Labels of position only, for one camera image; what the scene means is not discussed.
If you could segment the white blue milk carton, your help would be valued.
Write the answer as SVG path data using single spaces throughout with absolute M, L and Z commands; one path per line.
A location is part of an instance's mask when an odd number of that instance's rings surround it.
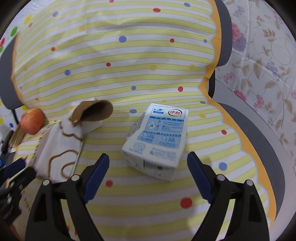
M 184 153 L 189 111 L 151 103 L 133 124 L 121 149 L 130 167 L 172 181 Z

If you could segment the red apple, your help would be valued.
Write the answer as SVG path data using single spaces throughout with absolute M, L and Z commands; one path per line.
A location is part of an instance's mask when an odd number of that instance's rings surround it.
M 35 135 L 44 126 L 44 122 L 45 116 L 41 109 L 31 108 L 23 114 L 20 125 L 25 133 Z

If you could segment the yellow striped cloth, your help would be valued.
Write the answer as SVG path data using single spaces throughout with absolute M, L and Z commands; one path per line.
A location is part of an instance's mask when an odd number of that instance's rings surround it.
M 107 99 L 113 114 L 70 154 L 75 173 L 102 153 L 110 167 L 87 204 L 105 240 L 190 240 L 208 203 L 182 157 L 172 182 L 140 173 L 121 148 L 151 103 L 189 111 L 185 152 L 228 179 L 251 179 L 272 225 L 276 204 L 258 154 L 231 117 L 207 96 L 218 61 L 218 12 L 213 1 L 54 1 L 24 19 L 13 81 L 24 104 L 50 123 L 75 102 Z

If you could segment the white brown paper bag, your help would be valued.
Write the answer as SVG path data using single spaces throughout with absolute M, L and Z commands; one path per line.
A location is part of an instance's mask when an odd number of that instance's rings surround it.
M 113 112 L 107 100 L 92 98 L 75 103 L 73 109 L 49 127 L 32 161 L 37 175 L 52 182 L 63 182 L 74 173 L 84 137 L 101 127 Z

